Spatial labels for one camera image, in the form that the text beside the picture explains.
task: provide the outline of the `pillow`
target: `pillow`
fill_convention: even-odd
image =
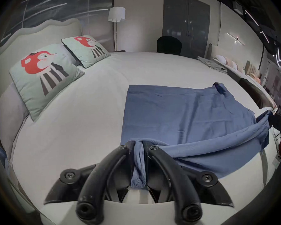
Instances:
[[[261,85],[260,79],[258,77],[256,77],[256,75],[254,73],[250,73],[249,76]]]
[[[13,141],[28,114],[25,103],[12,83],[0,97],[0,140],[8,160]]]
[[[75,66],[81,65],[81,62],[76,58],[75,55],[68,51],[63,43],[59,43],[58,46],[70,63],[74,64]]]
[[[220,61],[221,63],[223,63],[223,64],[225,64],[225,65],[227,65],[227,66],[229,66],[229,67],[232,67],[232,68],[234,68],[235,70],[239,70],[238,65],[237,65],[235,62],[233,62],[231,59],[226,58],[226,57],[221,56],[221,55],[216,55],[215,57],[216,57],[216,59],[217,59],[218,61]]]
[[[27,55],[9,72],[33,121],[60,91],[84,75],[68,61],[57,44]]]
[[[88,35],[64,38],[61,41],[85,68],[110,56],[109,52],[100,43]]]

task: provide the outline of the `red cartoon head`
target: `red cartoon head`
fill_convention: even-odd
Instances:
[[[33,52],[21,60],[21,64],[26,73],[36,74],[49,67],[55,55],[56,53],[50,54],[47,51]]]
[[[88,37],[75,37],[74,39],[79,41],[83,46],[86,47],[94,47],[96,44],[96,41],[93,41]]]

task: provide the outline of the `light green pillow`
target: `light green pillow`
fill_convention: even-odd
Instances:
[[[60,91],[84,75],[68,61],[57,44],[29,54],[9,73],[34,121]]]
[[[89,35],[64,38],[61,42],[69,52],[75,55],[85,68],[110,56],[110,53]]]

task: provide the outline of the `screw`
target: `screw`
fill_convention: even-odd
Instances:
[[[209,174],[204,174],[204,175],[202,176],[202,180],[203,180],[204,182],[211,182],[211,181],[212,181],[212,176],[210,176]]]
[[[151,150],[157,150],[159,147],[157,146],[157,145],[152,145],[151,147],[150,147],[150,149]]]
[[[90,203],[82,202],[77,205],[76,214],[79,218],[90,220],[96,216],[96,209]]]
[[[127,149],[126,145],[120,145],[120,149]]]
[[[195,222],[202,216],[201,209],[198,205],[187,206],[182,212],[183,219],[189,222]]]
[[[67,172],[67,173],[65,174],[65,178],[66,178],[66,179],[71,180],[71,179],[73,179],[74,177],[75,177],[75,173],[73,173],[73,172]]]

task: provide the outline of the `ceiling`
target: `ceiling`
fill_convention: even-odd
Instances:
[[[281,38],[277,35],[276,29],[273,26],[270,18],[268,17],[265,9],[259,0],[217,0],[224,3],[229,8],[233,9],[232,2],[236,1],[239,3],[243,10],[247,10],[248,13],[255,19],[259,26],[252,20],[252,18],[245,14],[243,11],[243,15],[238,14],[243,20],[245,20],[248,25],[256,32],[259,39],[262,41],[264,47],[270,54],[276,54],[277,47],[279,47],[279,54],[281,59]],[[269,42],[267,42],[266,38],[262,33],[263,31],[267,36]]]

